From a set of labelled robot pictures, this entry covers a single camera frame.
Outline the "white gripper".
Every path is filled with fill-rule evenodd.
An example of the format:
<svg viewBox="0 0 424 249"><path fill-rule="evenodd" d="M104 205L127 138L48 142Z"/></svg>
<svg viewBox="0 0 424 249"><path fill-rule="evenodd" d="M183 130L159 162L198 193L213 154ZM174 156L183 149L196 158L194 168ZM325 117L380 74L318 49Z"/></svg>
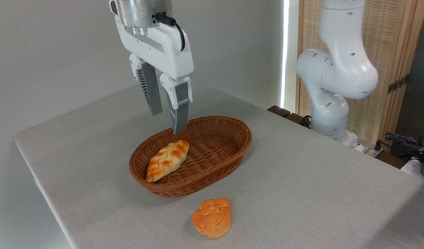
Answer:
<svg viewBox="0 0 424 249"><path fill-rule="evenodd" d="M110 10L120 39L131 55L133 76L144 92L153 116L163 112L155 68L163 74L174 134L188 122L192 102L191 79L194 70L191 49L183 30L172 26L170 0L111 0Z"/></svg>

